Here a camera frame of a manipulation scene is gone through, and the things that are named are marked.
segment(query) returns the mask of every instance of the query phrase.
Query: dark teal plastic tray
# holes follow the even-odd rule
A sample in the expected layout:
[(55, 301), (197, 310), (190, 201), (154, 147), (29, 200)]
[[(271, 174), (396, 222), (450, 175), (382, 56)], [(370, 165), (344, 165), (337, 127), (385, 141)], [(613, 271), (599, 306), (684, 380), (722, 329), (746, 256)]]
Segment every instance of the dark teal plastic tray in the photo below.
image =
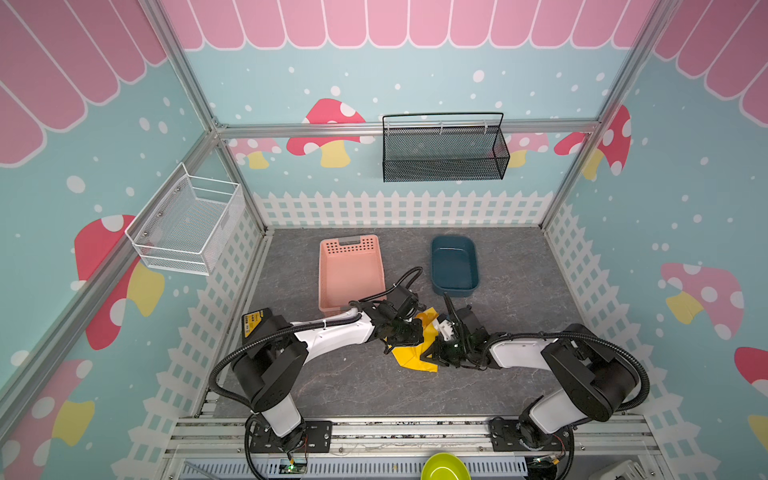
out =
[(438, 295), (470, 296), (480, 284), (475, 244), (467, 237), (432, 240), (432, 289)]

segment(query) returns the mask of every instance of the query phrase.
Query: gray marble floor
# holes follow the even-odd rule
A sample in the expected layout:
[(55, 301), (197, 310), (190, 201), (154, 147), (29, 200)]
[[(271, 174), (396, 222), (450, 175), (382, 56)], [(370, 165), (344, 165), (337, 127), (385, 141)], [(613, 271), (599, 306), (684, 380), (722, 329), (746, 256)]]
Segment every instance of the gray marble floor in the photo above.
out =
[[(429, 245), (437, 235), (466, 235), (475, 242), (480, 286), (471, 303), (492, 332), (557, 331), (580, 322), (543, 234), (538, 228), (369, 228), (277, 230), (261, 273), (252, 310), (271, 307), (288, 321), (321, 318), (317, 308), (321, 240), (379, 236), (387, 284), (411, 266), (425, 268), (412, 288), (427, 306), (445, 310), (432, 292)], [(229, 375), (228, 389), (239, 391)], [(307, 363), (293, 387), (305, 417), (327, 415), (515, 415), (558, 384), (550, 372), (513, 368), (478, 372), (440, 367), (437, 373), (403, 369), (382, 354), (381, 342), (349, 346)], [(220, 399), (217, 417), (244, 417), (247, 409)]]

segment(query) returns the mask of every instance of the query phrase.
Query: yellow fabric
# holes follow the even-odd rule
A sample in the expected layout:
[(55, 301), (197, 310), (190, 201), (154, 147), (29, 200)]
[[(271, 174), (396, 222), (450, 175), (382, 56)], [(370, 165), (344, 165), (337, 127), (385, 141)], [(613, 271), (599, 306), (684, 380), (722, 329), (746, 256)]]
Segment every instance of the yellow fabric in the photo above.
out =
[(323, 151), (323, 157), (320, 159), (320, 166), (325, 168), (341, 168), (349, 165), (351, 161), (344, 148), (344, 140), (330, 141), (320, 147)]
[(690, 325), (694, 321), (694, 317), (704, 311), (701, 303), (685, 292), (669, 297), (667, 299), (667, 306), (670, 307), (675, 318), (686, 325)]
[(513, 151), (509, 154), (509, 163), (507, 168), (518, 168), (525, 165), (525, 152), (527, 150)]
[(424, 343), (420, 343), (417, 346), (399, 346), (392, 350), (392, 354), (395, 356), (397, 363), (399, 363), (401, 367), (411, 370), (421, 370), (423, 372), (437, 372), (437, 365), (434, 363), (422, 362), (419, 358), (422, 353), (435, 342), (435, 338), (437, 338), (437, 329), (432, 326), (432, 321), (436, 319), (437, 316), (438, 313), (433, 308), (416, 316), (417, 319), (422, 321), (422, 327), (424, 328)]
[(153, 272), (143, 265), (136, 264), (131, 279), (128, 280), (128, 299), (133, 300), (143, 316), (152, 314), (165, 290), (165, 276)]
[(51, 437), (62, 439), (74, 447), (80, 442), (95, 412), (96, 404), (93, 402), (73, 403), (66, 400), (56, 416)]
[(260, 151), (255, 151), (248, 155), (248, 167), (251, 169), (262, 170), (264, 168), (268, 168), (269, 166), (270, 162), (266, 161), (264, 154)]
[(604, 158), (605, 155), (603, 152), (599, 150), (594, 151), (594, 153), (589, 157), (589, 160), (587, 160), (587, 164), (584, 165), (584, 169), (581, 171), (581, 174), (584, 175), (584, 178), (594, 181), (598, 177), (598, 167), (600, 167), (600, 161)]

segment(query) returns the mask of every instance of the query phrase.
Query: yellow mushroom stem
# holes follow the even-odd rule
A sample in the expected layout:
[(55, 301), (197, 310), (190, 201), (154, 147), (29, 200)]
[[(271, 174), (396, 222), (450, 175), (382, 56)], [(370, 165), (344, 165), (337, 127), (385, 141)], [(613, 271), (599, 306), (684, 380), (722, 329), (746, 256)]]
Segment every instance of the yellow mushroom stem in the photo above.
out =
[(320, 150), (323, 151), (323, 158), (320, 159), (320, 165), (325, 168), (346, 167), (351, 161), (344, 149), (344, 140), (328, 142), (320, 147)]
[(248, 154), (248, 166), (252, 170), (263, 170), (270, 166), (270, 162), (266, 161), (263, 153), (255, 151)]
[(599, 150), (592, 152), (589, 160), (587, 160), (587, 163), (584, 165), (584, 169), (581, 171), (581, 174), (584, 175), (584, 178), (594, 181), (598, 177), (598, 167), (600, 167), (600, 161), (604, 158), (605, 155), (603, 152)]

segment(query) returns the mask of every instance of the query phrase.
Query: white polka dot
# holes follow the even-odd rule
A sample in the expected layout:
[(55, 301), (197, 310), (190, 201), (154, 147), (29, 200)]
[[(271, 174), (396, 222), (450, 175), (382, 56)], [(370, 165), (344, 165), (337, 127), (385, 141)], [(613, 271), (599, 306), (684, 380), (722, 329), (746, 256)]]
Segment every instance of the white polka dot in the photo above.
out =
[(92, 368), (94, 368), (94, 363), (91, 360), (83, 360), (80, 362), (80, 365), (74, 369), (74, 374), (78, 376), (79, 379), (84, 379), (88, 376), (88, 373), (91, 372)]
[(715, 333), (723, 340), (730, 339), (730, 328), (723, 325), (722, 323), (720, 325), (715, 325)]
[(733, 292), (730, 294), (730, 304), (736, 308), (744, 308), (744, 294), (741, 292)]
[(56, 401), (53, 400), (53, 397), (43, 397), (32, 406), (31, 414), (36, 419), (44, 419), (53, 412), (55, 406)]
[(77, 175), (67, 177), (67, 188), (76, 194), (82, 194), (85, 192), (85, 182)]
[(703, 289), (701, 289), (701, 299), (709, 303), (714, 302), (717, 300), (717, 290), (711, 286), (705, 286)]
[(344, 115), (345, 117), (352, 117), (354, 114), (357, 113), (354, 108), (350, 107), (345, 103), (342, 103), (339, 106), (339, 110), (341, 111), (341, 114)]
[(14, 460), (16, 460), (16, 457), (18, 457), (19, 452), (22, 450), (22, 444), (17, 442), (16, 440), (8, 440), (5, 444), (2, 446), (2, 466), (3, 468), (7, 468), (8, 465), (13, 463)]
[(13, 355), (11, 355), (11, 365), (13, 366), (19, 366), (21, 365), (29, 356), (29, 352), (26, 350), (19, 350)]
[(112, 307), (109, 309), (109, 320), (117, 326), (123, 324), (123, 318), (125, 318), (125, 304), (127, 299), (121, 298), (117, 302), (112, 303)]
[(118, 232), (123, 227), (122, 215), (110, 215), (101, 219), (101, 225), (111, 232)]
[(613, 141), (614, 141), (614, 131), (609, 129), (607, 132), (605, 132), (605, 135), (603, 135), (603, 145), (607, 147)]

